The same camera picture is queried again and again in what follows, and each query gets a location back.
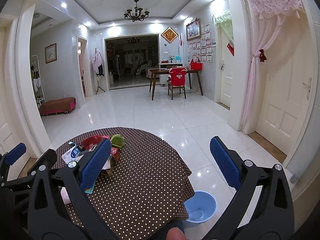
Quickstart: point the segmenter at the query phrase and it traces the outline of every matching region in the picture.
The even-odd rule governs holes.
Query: chandelier
[[[140,42],[140,38],[132,37],[132,38],[128,39],[129,44],[135,44],[135,43],[139,43],[139,42]]]
[[[127,21],[130,21],[132,20],[133,22],[135,21],[143,21],[145,18],[148,18],[149,16],[149,13],[148,11],[145,11],[144,14],[141,15],[141,12],[142,12],[142,8],[138,8],[138,2],[139,0],[134,0],[135,3],[136,3],[136,6],[135,6],[135,13],[134,15],[132,16],[131,15],[131,12],[132,10],[127,10],[127,13],[124,14],[124,18],[127,20]]]

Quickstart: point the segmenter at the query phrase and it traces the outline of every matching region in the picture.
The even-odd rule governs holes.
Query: curtain tieback
[[[259,52],[261,52],[259,58],[260,58],[260,62],[264,62],[265,60],[267,60],[267,57],[264,55],[264,50],[260,49]]]

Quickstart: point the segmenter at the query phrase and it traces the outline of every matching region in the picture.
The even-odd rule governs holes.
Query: polka dot tablecloth
[[[87,132],[69,141],[80,143],[95,134],[120,134],[126,143],[111,177],[100,175],[87,194],[119,239],[147,239],[170,220],[188,218],[183,202],[194,195],[191,171],[175,149],[156,135],[123,127]],[[70,149],[69,141],[56,150],[53,168],[66,165],[61,156]],[[72,221],[82,226],[72,204],[66,207]]]

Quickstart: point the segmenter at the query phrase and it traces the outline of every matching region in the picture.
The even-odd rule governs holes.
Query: blue bucket
[[[195,195],[185,201],[186,210],[189,214],[187,220],[183,220],[185,227],[195,227],[208,221],[216,211],[216,201],[214,197],[205,191],[195,191]]]

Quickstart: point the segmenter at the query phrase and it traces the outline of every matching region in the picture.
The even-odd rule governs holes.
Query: gold frame
[[[196,22],[198,22],[198,25],[199,25],[199,35],[196,36],[196,37],[193,37],[193,38],[188,38],[188,27],[195,24]],[[200,24],[200,19],[196,19],[194,20],[193,22],[189,23],[186,25],[186,33],[187,33],[187,41],[191,41],[193,39],[197,39],[197,38],[200,38],[201,37],[201,24]]]
[[[53,59],[47,60],[47,49],[50,49],[52,47],[54,47],[55,57]],[[44,56],[45,56],[45,63],[46,64],[53,62],[53,61],[56,61],[57,60],[57,43],[51,44],[50,46],[44,48]]]
[[[167,31],[169,31],[169,30],[172,31],[172,32],[175,34],[175,37],[172,38],[171,41],[170,41],[170,40],[166,37],[166,35],[165,35],[165,33],[166,33]],[[171,43],[171,42],[173,42],[179,35],[178,35],[171,27],[168,27],[168,28],[161,34],[161,36],[164,37],[166,41],[168,41],[169,43]]]

